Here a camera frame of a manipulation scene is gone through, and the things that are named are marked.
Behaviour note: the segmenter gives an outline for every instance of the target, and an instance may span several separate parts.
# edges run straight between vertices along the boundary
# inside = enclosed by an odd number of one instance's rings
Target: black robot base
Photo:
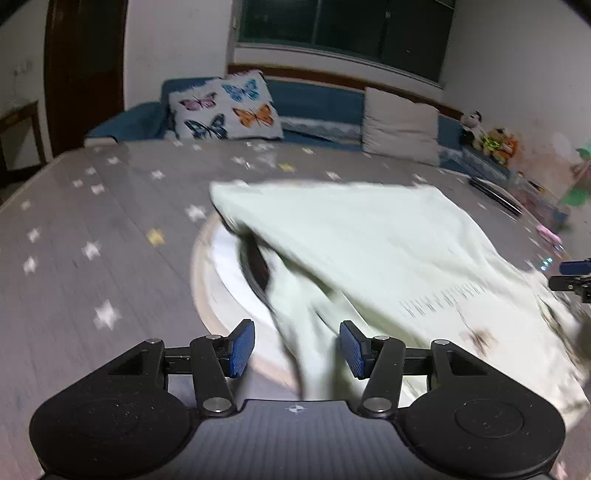
[[[359,408],[345,401],[248,400],[239,377],[255,342],[251,320],[188,347],[140,343],[47,400],[30,438],[45,479],[295,480],[548,478],[564,442],[546,400],[447,340],[429,350],[366,338],[349,321],[340,347],[369,378]],[[167,392],[191,374],[197,408]],[[403,375],[428,393],[397,408]]]

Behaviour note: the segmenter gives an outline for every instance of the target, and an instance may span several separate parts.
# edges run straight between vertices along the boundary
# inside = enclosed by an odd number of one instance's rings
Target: stuffed toy
[[[480,144],[482,138],[486,135],[486,132],[482,128],[481,122],[482,115],[480,112],[472,112],[469,115],[462,115],[460,118],[460,123],[463,127],[462,135],[460,137],[460,143],[462,145],[472,145],[479,150],[482,148]]]
[[[506,167],[517,152],[517,139],[505,128],[494,128],[484,138],[482,152],[487,157],[492,155],[499,165]]]

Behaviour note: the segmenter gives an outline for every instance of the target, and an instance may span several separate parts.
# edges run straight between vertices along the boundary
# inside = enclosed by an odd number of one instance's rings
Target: yellow star print
[[[156,230],[152,228],[148,233],[146,233],[146,237],[148,238],[148,242],[150,242],[154,247],[164,243],[164,235],[162,230]]]
[[[296,169],[288,163],[280,163],[279,168],[283,171],[296,171]]]

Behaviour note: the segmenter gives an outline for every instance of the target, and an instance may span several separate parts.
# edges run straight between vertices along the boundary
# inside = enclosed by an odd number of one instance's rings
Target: orange butterfly
[[[275,121],[271,117],[271,107],[266,103],[260,107],[257,112],[252,110],[242,110],[240,108],[232,109],[235,114],[240,118],[240,123],[247,128],[253,126],[254,122],[257,124],[265,124],[268,127],[272,127]]]

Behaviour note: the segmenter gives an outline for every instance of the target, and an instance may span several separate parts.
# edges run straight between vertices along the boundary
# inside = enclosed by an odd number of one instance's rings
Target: white wall
[[[522,139],[514,166],[561,195],[591,137],[591,27],[562,0],[457,0],[443,102]]]
[[[223,76],[232,0],[129,0],[125,107],[157,100],[169,78]]]
[[[237,47],[234,49],[234,63],[289,66],[336,73],[402,88],[437,101],[441,101],[443,93],[440,87],[411,76],[324,54],[277,48]]]
[[[45,93],[43,88],[43,57],[45,25],[49,0],[30,0],[0,27],[0,111],[15,102],[39,100],[41,135],[47,159],[51,145],[47,132]],[[30,61],[27,72],[16,81],[14,70]],[[38,163],[30,123],[23,123],[2,135],[2,145],[9,168]]]

